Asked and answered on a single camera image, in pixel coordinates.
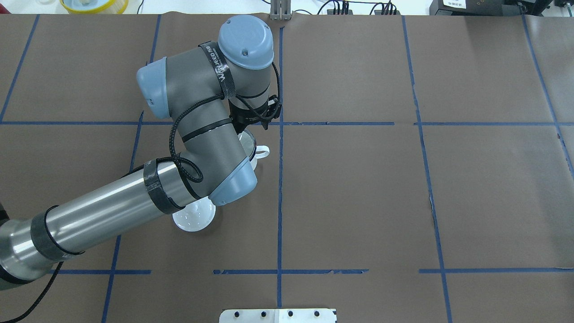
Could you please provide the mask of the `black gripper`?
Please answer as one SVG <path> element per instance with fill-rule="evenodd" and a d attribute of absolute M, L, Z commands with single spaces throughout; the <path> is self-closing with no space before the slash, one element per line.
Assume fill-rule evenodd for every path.
<path fill-rule="evenodd" d="M 236 97 L 228 100 L 231 124 L 234 127 L 247 127 L 261 123 L 263 127 L 276 118 L 279 118 L 282 105 L 277 95 L 272 95 L 267 102 L 258 108 L 252 107 L 246 98 Z"/>

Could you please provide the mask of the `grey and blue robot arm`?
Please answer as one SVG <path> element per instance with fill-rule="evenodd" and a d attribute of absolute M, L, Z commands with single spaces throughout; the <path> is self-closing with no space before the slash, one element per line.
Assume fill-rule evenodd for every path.
<path fill-rule="evenodd" d="M 216 37 L 141 67 L 137 84 L 156 118 L 170 121 L 165 153 L 117 180 L 30 219 L 1 219 L 1 288 L 48 275 L 55 265 L 201 198 L 222 206 L 257 185 L 240 134 L 279 117 L 271 26 L 250 14 L 222 21 Z"/>

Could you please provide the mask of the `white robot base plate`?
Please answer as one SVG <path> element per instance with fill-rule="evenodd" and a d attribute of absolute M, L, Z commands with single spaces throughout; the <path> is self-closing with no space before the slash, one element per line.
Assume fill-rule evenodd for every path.
<path fill-rule="evenodd" d="M 220 323 L 336 323 L 335 309 L 228 309 L 222 311 Z"/>

